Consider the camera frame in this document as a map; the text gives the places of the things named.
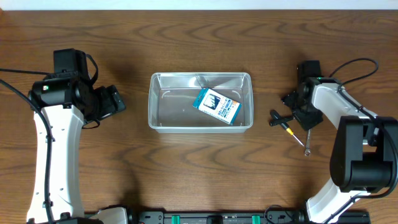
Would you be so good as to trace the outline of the black yellow screwdriver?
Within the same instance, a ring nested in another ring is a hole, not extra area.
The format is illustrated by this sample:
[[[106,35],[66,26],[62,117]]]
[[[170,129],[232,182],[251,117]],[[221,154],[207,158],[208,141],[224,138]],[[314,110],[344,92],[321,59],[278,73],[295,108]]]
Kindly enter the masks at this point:
[[[271,110],[270,111],[270,115],[271,115],[271,119],[272,116],[276,116],[276,117],[282,117],[276,110]],[[285,131],[287,131],[301,146],[304,146],[303,142],[294,134],[294,132],[291,130],[290,126],[287,124],[281,124],[281,125],[277,125],[277,126],[281,126]]]

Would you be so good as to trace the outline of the clear plastic storage box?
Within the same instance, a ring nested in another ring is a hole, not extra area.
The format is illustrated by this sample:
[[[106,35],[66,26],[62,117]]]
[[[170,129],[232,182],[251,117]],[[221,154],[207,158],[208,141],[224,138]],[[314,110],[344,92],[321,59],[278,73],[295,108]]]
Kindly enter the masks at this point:
[[[254,123],[245,72],[157,72],[150,80],[148,123],[158,133],[244,133]]]

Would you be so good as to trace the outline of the small black-handled hammer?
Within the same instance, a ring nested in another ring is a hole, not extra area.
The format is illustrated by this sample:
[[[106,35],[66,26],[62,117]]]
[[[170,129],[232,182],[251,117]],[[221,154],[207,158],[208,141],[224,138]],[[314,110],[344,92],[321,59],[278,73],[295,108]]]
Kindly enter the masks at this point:
[[[287,124],[289,121],[293,120],[293,116],[283,116],[283,117],[276,117],[272,116],[272,119],[269,121],[270,126],[277,126],[281,124]]]

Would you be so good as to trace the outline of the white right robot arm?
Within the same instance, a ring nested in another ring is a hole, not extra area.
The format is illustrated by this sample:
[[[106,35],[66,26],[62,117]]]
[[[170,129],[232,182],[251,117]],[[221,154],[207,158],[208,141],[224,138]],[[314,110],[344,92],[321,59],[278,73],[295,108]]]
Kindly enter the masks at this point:
[[[397,187],[397,120],[379,116],[350,96],[345,83],[322,75],[318,60],[297,67],[298,87],[282,98],[305,131],[327,118],[336,128],[330,179],[305,204],[309,223],[337,223],[361,199],[387,197]]]

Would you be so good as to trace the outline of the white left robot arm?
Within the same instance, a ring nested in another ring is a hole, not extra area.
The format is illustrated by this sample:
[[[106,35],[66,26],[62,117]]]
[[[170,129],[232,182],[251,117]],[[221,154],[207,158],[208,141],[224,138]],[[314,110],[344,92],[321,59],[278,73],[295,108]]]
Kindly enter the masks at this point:
[[[85,215],[80,197],[79,145],[87,124],[125,110],[114,85],[94,88],[91,55],[63,49],[53,53],[54,72],[35,82],[29,92],[37,131],[34,194],[28,223],[127,223],[124,207]]]

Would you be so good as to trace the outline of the silver combination wrench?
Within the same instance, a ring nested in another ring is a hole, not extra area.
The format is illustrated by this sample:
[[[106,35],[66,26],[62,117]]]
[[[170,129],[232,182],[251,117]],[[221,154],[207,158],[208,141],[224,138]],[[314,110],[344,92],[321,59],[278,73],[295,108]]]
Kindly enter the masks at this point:
[[[309,129],[307,132],[306,144],[305,144],[305,149],[304,149],[305,156],[309,156],[311,154],[311,149],[310,149],[311,135],[312,135],[312,130]]]

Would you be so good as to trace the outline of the blue white screw box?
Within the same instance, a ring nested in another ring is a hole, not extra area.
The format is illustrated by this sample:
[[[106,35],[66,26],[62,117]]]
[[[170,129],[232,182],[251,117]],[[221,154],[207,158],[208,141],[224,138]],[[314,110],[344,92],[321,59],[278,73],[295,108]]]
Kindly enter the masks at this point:
[[[201,89],[193,107],[228,125],[233,125],[242,104],[210,88]]]

